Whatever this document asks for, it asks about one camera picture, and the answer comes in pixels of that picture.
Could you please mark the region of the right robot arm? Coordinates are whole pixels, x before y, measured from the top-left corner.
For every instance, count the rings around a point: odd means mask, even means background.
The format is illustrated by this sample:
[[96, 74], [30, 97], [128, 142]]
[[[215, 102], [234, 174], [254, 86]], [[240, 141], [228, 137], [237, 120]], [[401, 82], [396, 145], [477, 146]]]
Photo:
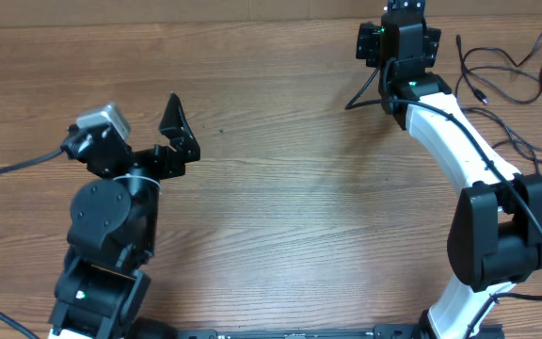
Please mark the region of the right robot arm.
[[453, 271], [415, 325], [377, 325], [375, 338], [501, 338], [485, 318], [542, 269], [542, 175], [524, 175], [466, 119], [432, 69], [441, 33], [422, 1], [390, 1], [359, 28], [356, 56], [372, 69], [378, 104], [434, 157], [457, 196], [447, 239]]

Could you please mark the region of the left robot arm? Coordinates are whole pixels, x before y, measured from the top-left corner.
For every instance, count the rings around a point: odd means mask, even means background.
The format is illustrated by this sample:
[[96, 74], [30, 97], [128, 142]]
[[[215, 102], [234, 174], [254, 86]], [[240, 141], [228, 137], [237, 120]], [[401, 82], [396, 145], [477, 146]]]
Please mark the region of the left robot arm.
[[155, 253], [161, 183], [185, 174], [200, 146], [182, 103], [171, 93], [159, 133], [168, 145], [142, 151], [127, 143], [130, 126], [109, 103], [69, 128], [60, 149], [96, 180], [72, 199], [69, 248], [55, 288], [51, 338], [175, 338], [176, 329], [139, 316], [151, 284], [141, 267]]

